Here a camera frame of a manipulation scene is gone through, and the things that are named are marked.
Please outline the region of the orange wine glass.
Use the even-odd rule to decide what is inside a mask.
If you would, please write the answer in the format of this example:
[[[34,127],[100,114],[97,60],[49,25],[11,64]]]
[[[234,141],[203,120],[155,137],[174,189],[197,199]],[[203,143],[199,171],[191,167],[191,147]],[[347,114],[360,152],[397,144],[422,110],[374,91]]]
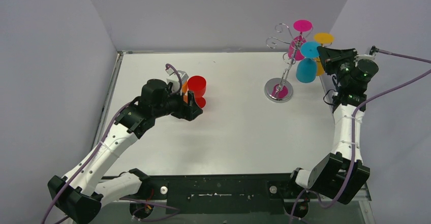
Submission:
[[[183,83],[182,88],[181,88],[181,94],[182,94],[182,98],[184,102],[188,102],[188,84],[187,84],[187,80]]]

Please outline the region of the yellow wine glass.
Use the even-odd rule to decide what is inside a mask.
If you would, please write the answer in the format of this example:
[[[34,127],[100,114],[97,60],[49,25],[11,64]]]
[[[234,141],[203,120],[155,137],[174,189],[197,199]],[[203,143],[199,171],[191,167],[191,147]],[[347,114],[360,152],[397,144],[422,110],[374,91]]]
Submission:
[[[314,35],[314,40],[317,43],[320,43],[320,46],[326,47],[326,46],[330,46],[333,43],[334,36],[332,34],[329,34],[329,33],[317,33]],[[317,65],[316,76],[318,77],[318,76],[323,75],[325,72],[324,72],[323,66],[321,65],[320,58],[316,57],[316,58],[314,58],[314,61],[316,62],[316,65]]]

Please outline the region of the red wine glass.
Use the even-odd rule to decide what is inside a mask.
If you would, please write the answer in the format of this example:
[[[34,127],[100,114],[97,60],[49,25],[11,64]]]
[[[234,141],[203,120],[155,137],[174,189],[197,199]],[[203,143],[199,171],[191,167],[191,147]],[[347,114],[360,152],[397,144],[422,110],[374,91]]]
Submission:
[[[188,82],[188,90],[194,93],[195,101],[200,108],[204,108],[206,100],[203,97],[206,92],[206,80],[202,76],[192,76]]]

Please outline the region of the blue wine glass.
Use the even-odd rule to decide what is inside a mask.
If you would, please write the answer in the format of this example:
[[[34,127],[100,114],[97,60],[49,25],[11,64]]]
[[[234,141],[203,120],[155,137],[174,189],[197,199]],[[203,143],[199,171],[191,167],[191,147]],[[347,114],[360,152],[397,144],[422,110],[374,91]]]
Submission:
[[[317,74],[317,63],[314,60],[319,57],[318,47],[320,43],[315,41],[305,42],[300,52],[304,57],[298,64],[296,69],[296,78],[301,83],[311,83],[315,80]]]

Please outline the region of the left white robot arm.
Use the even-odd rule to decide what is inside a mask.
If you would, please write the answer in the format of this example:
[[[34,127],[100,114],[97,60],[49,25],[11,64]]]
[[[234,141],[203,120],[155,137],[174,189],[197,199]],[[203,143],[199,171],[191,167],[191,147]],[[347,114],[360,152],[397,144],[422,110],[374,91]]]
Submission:
[[[150,79],[141,95],[123,106],[113,117],[102,140],[74,169],[62,177],[53,176],[48,189],[54,205],[75,223],[90,223],[105,205],[122,197],[150,196],[154,187],[149,176],[131,169],[114,179],[101,182],[117,159],[149,129],[157,118],[171,115],[192,121],[203,113],[192,92],[187,99],[172,93],[173,84]]]

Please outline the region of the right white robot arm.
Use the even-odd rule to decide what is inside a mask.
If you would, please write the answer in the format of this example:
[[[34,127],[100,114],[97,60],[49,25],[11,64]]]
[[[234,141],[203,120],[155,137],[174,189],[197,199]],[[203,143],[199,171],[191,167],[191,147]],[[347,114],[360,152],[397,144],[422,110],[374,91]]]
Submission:
[[[360,153],[360,128],[366,110],[365,92],[379,67],[373,55],[359,55],[354,48],[319,46],[317,52],[325,73],[335,77],[333,146],[313,169],[297,168],[286,190],[293,198],[301,197],[308,190],[348,204],[370,176]]]

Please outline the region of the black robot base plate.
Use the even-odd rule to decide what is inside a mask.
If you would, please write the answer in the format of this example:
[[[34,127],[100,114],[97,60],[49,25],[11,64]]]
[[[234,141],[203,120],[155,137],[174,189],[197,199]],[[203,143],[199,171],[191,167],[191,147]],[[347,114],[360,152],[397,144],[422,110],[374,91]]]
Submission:
[[[301,191],[289,173],[153,175],[133,196],[166,201],[182,214],[283,214]]]

